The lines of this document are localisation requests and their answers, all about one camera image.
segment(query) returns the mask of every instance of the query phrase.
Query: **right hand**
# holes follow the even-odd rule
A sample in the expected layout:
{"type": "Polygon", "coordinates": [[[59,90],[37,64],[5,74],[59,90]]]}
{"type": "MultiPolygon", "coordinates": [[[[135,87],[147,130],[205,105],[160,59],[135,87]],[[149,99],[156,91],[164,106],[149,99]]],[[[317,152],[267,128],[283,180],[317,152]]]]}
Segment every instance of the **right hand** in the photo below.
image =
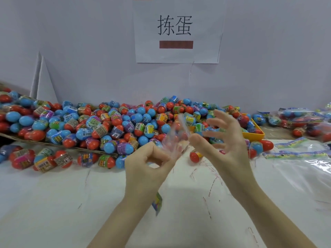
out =
{"type": "Polygon", "coordinates": [[[235,118],[219,110],[214,110],[214,116],[215,118],[207,119],[207,123],[225,129],[226,132],[203,131],[203,136],[222,139],[224,144],[211,145],[198,134],[192,134],[189,141],[213,164],[232,196],[239,201],[259,187],[250,167],[247,145],[235,118]],[[226,154],[220,153],[216,148],[223,148],[226,154]]]}

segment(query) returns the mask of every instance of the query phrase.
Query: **hand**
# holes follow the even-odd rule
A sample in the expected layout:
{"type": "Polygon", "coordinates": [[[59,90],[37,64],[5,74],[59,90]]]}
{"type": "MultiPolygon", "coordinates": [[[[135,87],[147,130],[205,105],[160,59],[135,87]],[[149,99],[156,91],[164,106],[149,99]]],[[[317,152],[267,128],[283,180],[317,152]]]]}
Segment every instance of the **hand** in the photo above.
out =
{"type": "Polygon", "coordinates": [[[192,134],[189,141],[213,164],[232,196],[239,200],[258,187],[250,167],[247,145],[235,118],[219,110],[214,110],[214,115],[215,118],[207,119],[207,123],[225,129],[226,132],[203,131],[203,136],[222,139],[224,144],[211,145],[198,134],[192,134]],[[216,148],[224,148],[226,154],[216,148]]]}
{"type": "Polygon", "coordinates": [[[147,210],[179,157],[180,152],[171,156],[153,142],[129,155],[125,160],[124,200],[129,201],[127,202],[129,204],[145,207],[147,210]],[[149,167],[148,162],[156,163],[159,167],[149,167]]]}

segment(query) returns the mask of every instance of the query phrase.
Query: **white paper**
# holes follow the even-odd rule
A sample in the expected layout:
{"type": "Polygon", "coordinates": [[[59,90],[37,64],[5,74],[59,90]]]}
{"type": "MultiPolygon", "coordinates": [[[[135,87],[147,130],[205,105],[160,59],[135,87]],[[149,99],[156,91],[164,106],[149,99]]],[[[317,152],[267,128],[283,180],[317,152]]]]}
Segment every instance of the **white paper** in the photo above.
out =
{"type": "Polygon", "coordinates": [[[225,10],[225,0],[133,0],[136,62],[218,63],[225,10]],[[193,49],[160,49],[160,41],[193,41],[193,49]]]}

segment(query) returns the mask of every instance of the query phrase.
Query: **left hand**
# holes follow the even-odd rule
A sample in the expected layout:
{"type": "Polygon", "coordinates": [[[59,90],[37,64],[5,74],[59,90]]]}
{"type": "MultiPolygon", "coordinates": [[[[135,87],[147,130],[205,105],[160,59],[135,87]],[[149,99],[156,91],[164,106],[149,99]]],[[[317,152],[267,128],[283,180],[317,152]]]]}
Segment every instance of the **left hand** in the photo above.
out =
{"type": "Polygon", "coordinates": [[[179,157],[180,152],[170,155],[153,142],[129,155],[125,159],[126,188],[123,200],[147,210],[179,157]],[[148,162],[156,163],[159,167],[149,167],[148,162]]]}

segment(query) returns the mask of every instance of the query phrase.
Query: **yellow plastic tray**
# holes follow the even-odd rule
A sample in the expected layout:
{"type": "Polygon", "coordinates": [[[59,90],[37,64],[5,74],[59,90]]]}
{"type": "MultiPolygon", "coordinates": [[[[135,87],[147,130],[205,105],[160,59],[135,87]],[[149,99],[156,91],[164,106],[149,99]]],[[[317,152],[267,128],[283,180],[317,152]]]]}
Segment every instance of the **yellow plastic tray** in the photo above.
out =
{"type": "MultiPolygon", "coordinates": [[[[255,125],[255,128],[259,129],[260,131],[262,131],[262,129],[256,124],[256,122],[252,119],[252,122],[255,125]]],[[[248,133],[248,132],[243,132],[243,136],[244,138],[248,139],[249,141],[253,142],[253,141],[260,141],[262,139],[264,139],[264,132],[263,134],[256,134],[256,133],[248,133]]]]}

